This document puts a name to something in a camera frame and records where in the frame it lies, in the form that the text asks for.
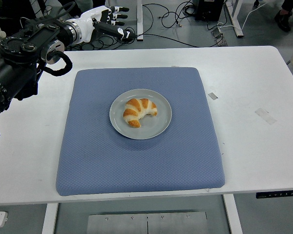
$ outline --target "pastry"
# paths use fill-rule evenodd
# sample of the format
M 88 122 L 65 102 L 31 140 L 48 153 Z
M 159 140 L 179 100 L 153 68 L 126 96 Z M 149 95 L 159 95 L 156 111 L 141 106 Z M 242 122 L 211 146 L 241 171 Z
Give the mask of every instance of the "pastry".
M 154 102 L 147 98 L 133 98 L 125 104 L 123 118 L 130 126 L 140 128 L 139 122 L 145 115 L 157 115 L 157 108 Z

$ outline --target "white table leg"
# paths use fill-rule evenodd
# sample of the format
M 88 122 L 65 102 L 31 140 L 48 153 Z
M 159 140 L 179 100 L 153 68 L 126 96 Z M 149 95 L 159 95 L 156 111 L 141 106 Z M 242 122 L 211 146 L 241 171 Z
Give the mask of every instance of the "white table leg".
M 234 6 L 232 6 L 231 1 L 226 2 L 226 7 L 228 9 L 232 25 L 234 26 L 235 34 L 238 38 L 241 38 L 244 36 L 242 29 L 240 27 L 239 21 L 237 19 L 242 2 L 243 2 L 243 0 L 236 0 L 236 2 L 234 3 Z
M 143 13 L 142 13 L 142 0 L 137 0 L 137 41 L 143 41 Z
M 45 211 L 42 234 L 53 234 L 58 213 L 58 203 L 48 203 Z
M 223 194 L 231 234 L 242 234 L 239 214 L 233 194 Z

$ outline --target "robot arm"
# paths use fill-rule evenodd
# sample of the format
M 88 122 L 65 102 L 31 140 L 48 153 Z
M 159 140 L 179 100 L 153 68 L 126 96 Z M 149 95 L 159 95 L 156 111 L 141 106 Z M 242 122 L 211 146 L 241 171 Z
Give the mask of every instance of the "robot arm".
M 136 35 L 132 32 L 115 27 L 115 25 L 123 25 L 122 22 L 116 20 L 117 18 L 127 18 L 126 15 L 119 14 L 119 12 L 127 12 L 128 10 L 125 7 L 99 6 L 84 12 L 78 19 L 67 20 L 67 25 L 70 25 L 76 33 L 76 39 L 73 44 L 90 42 L 93 30 L 118 37 L 122 40 L 135 39 Z
M 27 20 L 23 29 L 0 41 L 0 113 L 7 110 L 13 98 L 22 100 L 38 94 L 38 81 L 43 71 L 54 76 L 66 74 L 72 63 L 64 47 L 89 42 L 93 30 L 121 39 L 135 39 L 136 35 L 112 25 L 120 7 L 97 7 L 78 19 L 60 22 L 50 16 Z M 63 69 L 53 71 L 46 64 L 60 58 L 66 63 Z

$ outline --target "tape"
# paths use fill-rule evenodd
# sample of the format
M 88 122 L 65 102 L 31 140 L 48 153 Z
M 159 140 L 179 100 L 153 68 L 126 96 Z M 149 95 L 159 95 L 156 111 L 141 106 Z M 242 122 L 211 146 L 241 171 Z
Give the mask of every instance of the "tape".
M 218 98 L 214 93 L 210 93 L 209 96 L 213 100 L 216 100 Z
M 275 120 L 271 115 L 269 115 L 269 113 L 267 111 L 265 111 L 262 108 L 258 108 L 255 111 L 255 113 L 258 114 L 258 116 L 260 116 L 263 120 L 265 120 L 270 125 L 277 122 L 277 120 Z

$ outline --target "person's shoe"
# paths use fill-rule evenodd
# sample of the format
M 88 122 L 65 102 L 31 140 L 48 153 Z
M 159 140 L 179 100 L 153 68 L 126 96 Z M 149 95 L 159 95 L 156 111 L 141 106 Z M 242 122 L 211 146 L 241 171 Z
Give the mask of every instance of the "person's shoe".
M 274 20 L 277 22 L 279 28 L 281 28 L 285 32 L 289 32 L 291 30 L 291 27 L 289 25 L 289 18 L 292 15 L 292 11 L 290 11 L 286 15 L 280 15 L 280 11 L 277 13 L 277 15 L 274 17 Z

